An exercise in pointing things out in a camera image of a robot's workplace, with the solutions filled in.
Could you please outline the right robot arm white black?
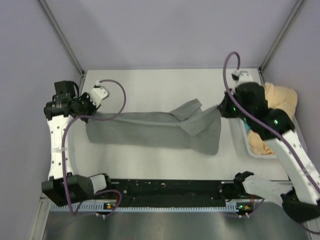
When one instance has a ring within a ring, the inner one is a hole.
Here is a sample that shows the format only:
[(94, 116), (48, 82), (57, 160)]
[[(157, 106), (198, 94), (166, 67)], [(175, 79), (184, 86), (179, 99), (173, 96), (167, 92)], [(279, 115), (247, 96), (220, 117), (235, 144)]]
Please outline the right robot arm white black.
[(297, 93), (291, 88), (246, 82), (225, 91), (218, 110), (223, 118), (238, 118), (247, 124), (249, 148), (255, 154), (274, 154), (292, 184), (244, 171), (233, 179), (234, 194), (269, 200), (301, 224), (320, 216), (320, 174), (301, 146), (293, 123), (297, 103)]

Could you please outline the grey t shirt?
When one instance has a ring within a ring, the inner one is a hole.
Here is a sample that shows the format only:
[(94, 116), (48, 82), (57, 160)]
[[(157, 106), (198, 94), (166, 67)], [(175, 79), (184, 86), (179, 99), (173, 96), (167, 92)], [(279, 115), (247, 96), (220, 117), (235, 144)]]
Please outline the grey t shirt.
[(201, 106), (193, 99), (170, 112), (126, 112), (115, 119), (99, 112), (104, 121), (90, 120), (86, 134), (95, 144), (192, 149), (214, 156), (219, 151), (220, 112), (216, 106)]

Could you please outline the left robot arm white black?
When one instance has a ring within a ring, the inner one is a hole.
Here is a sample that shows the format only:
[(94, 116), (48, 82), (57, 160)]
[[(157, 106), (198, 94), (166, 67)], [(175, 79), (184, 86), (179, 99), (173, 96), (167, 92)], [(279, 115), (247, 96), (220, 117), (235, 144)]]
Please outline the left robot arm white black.
[(92, 200), (95, 193), (109, 198), (114, 187), (105, 173), (85, 177), (76, 172), (74, 127), (68, 124), (77, 116), (94, 115), (109, 91), (96, 84), (89, 92), (80, 94), (73, 81), (58, 81), (54, 84), (55, 95), (46, 103), (44, 115), (50, 131), (51, 161), (48, 179), (41, 190), (57, 206)]

